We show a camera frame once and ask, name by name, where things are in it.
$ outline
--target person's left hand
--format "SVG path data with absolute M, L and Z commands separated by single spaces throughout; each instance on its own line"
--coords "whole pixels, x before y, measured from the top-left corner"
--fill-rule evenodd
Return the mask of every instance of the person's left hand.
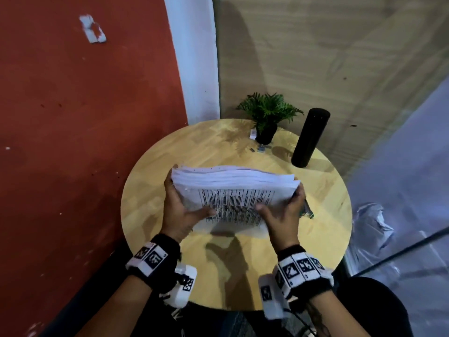
M 179 198 L 179 194 L 173 186 L 171 180 L 171 169 L 164 182 L 165 201 L 164 216 L 162 219 L 162 228 L 160 233 L 169 236 L 180 243 L 192 230 L 198 221 L 216 214 L 216 211 L 210 207 L 203 207 L 194 212 L 189 212 Z

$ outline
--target forearm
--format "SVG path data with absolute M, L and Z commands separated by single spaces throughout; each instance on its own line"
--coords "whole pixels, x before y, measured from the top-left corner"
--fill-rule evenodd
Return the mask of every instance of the forearm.
M 130 336 L 151 291 L 138 277 L 128 276 L 76 337 Z
M 332 291 L 315 296 L 306 308 L 319 337 L 369 337 Z

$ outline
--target white wall trim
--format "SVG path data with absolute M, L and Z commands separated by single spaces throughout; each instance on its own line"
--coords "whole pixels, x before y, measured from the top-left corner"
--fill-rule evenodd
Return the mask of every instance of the white wall trim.
M 164 0 L 188 124 L 220 118 L 212 0 Z

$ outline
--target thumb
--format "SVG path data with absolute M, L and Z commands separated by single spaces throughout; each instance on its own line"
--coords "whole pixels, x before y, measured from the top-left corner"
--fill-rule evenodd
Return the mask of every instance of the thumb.
M 203 207 L 201 209 L 195 210 L 194 212 L 188 212 L 185 216 L 187 217 L 187 221 L 195 225 L 198 221 L 205 219 L 206 217 L 213 216 L 217 213 L 215 209 L 210 207 Z
M 255 209 L 257 213 L 259 213 L 259 215 L 262 217 L 262 219 L 266 222 L 268 227 L 272 227 L 276 219 L 274 218 L 268 207 L 263 204 L 256 204 Z

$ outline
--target green plant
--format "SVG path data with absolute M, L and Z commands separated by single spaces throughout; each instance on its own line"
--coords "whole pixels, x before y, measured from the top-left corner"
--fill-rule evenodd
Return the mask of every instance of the green plant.
M 284 96 L 277 93 L 261 95 L 255 92 L 246 96 L 244 101 L 237 106 L 237 109 L 243 110 L 251 116 L 259 132 L 270 125 L 278 124 L 284 119 L 288 119 L 290 122 L 297 113 L 304 114 L 302 110 L 286 103 Z

